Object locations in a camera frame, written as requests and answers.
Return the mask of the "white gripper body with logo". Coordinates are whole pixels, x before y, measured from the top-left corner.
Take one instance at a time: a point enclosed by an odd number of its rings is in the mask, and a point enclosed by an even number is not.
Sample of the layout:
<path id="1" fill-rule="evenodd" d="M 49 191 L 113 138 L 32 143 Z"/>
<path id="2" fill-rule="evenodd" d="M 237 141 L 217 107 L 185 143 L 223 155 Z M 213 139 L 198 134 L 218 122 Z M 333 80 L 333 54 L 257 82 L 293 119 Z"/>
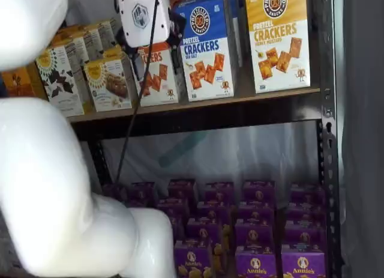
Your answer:
<path id="1" fill-rule="evenodd" d="M 118 4 L 128 46 L 143 47 L 169 38 L 169 0 L 118 0 Z"/>

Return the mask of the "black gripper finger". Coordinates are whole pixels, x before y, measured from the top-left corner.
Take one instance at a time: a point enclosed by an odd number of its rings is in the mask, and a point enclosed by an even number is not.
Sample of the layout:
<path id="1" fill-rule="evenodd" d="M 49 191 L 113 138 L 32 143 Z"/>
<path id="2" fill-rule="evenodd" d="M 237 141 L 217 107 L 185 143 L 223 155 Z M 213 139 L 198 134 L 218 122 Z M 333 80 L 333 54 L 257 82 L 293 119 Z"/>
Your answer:
<path id="1" fill-rule="evenodd" d="M 122 50 L 128 55 L 132 66 L 134 74 L 136 75 L 137 80 L 143 80 L 144 77 L 144 62 L 138 53 L 138 48 L 132 48 L 128 45 L 123 28 L 119 28 L 115 39 L 117 43 L 122 47 Z"/>
<path id="2" fill-rule="evenodd" d="M 187 21 L 185 17 L 172 10 L 169 10 L 169 19 L 171 27 L 167 43 L 170 47 L 175 48 L 178 47 L 182 41 Z"/>

